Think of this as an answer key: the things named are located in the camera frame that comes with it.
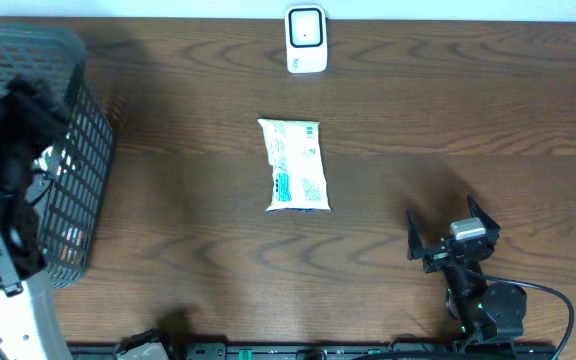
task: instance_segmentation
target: white plug-in device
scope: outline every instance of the white plug-in device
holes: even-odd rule
[[[291,73],[320,72],[328,64],[326,14],[317,5],[286,10],[286,57]]]

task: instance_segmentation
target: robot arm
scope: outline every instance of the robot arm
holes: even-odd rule
[[[17,78],[0,96],[0,359],[69,359],[25,200],[32,161],[63,139],[67,116],[43,82]]]
[[[417,225],[408,213],[408,259],[422,259],[426,273],[443,272],[448,283],[446,307],[467,335],[464,340],[453,341],[452,349],[465,353],[466,347],[492,344],[516,353],[515,338],[524,334],[522,321],[527,309],[523,286],[553,294],[568,306],[566,334],[552,355],[557,358],[574,325],[572,303],[560,292],[541,285],[483,275],[479,262],[495,251],[501,228],[471,196],[468,205],[472,218],[452,223],[451,234],[441,239],[441,245],[428,249],[423,247]],[[486,280],[494,283],[488,285]]]

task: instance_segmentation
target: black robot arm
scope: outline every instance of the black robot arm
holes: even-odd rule
[[[446,306],[468,335],[462,347],[512,344],[523,335],[526,292],[506,283],[487,285],[485,280],[468,273],[482,274],[479,262],[495,251],[501,230],[471,196],[468,205],[472,218],[451,224],[451,234],[441,239],[441,245],[428,249],[423,247],[417,225],[408,212],[408,259],[421,259],[427,273],[443,272],[448,283]]]

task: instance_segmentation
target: wood grain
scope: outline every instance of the wood grain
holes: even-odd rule
[[[246,341],[458,332],[404,211],[433,239],[469,193],[502,226],[484,271],[576,306],[576,24],[332,21],[326,72],[291,75],[281,21],[28,21],[84,39],[118,134],[90,270],[57,293],[69,339],[170,314]],[[259,116],[321,121],[333,213],[264,213]],[[558,343],[563,303],[528,306],[526,338]]]

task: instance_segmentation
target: white plastic part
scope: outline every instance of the white plastic part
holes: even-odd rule
[[[48,274],[40,271],[22,287],[12,297],[0,290],[0,350],[8,360],[72,359],[57,322]]]
[[[326,14],[317,5],[286,10],[286,65],[291,73],[321,72],[328,64]]]

